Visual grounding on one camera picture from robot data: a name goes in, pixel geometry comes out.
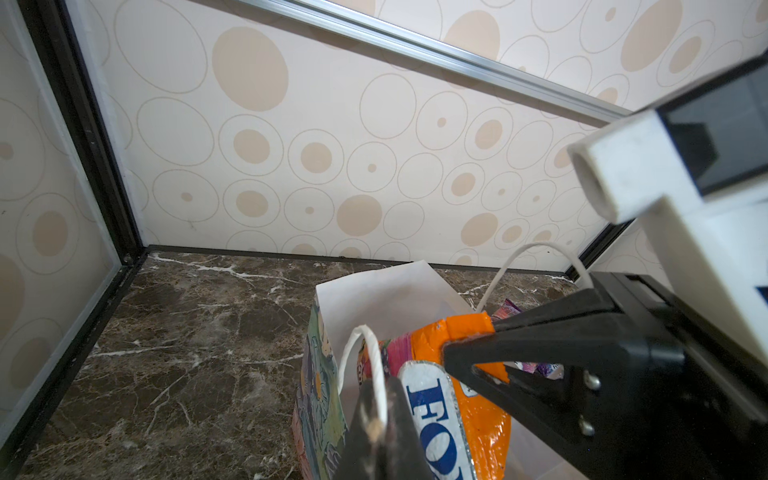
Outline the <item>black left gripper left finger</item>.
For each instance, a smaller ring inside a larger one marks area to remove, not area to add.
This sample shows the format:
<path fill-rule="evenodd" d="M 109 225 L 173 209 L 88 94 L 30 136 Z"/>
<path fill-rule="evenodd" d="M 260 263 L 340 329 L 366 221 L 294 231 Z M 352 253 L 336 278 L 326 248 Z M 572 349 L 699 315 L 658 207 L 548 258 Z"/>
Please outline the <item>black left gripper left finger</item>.
<path fill-rule="evenodd" d="M 385 382 L 388 421 L 377 416 L 374 386 L 361 388 L 351 426 L 334 477 L 341 480 L 430 479 L 432 472 L 420 444 L 400 380 Z"/>

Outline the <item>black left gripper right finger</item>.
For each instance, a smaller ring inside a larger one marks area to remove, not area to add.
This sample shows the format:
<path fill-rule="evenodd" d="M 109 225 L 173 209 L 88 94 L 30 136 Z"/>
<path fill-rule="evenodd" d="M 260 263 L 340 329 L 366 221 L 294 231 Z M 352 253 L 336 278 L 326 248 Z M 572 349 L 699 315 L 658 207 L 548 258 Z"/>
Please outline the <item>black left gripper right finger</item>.
<path fill-rule="evenodd" d="M 447 344 L 446 371 L 592 479 L 763 479 L 767 370 L 647 275 Z"/>

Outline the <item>white floral paper bag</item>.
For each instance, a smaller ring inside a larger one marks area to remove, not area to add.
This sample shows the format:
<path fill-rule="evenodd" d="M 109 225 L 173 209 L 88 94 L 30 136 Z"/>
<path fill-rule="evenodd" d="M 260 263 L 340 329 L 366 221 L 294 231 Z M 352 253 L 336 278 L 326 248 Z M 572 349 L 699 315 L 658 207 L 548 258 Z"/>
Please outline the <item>white floral paper bag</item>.
<path fill-rule="evenodd" d="M 470 305 L 427 263 L 349 275 L 318 286 L 304 341 L 292 432 L 301 475 L 334 477 L 362 384 L 388 421 L 379 342 L 448 317 L 490 314 Z"/>

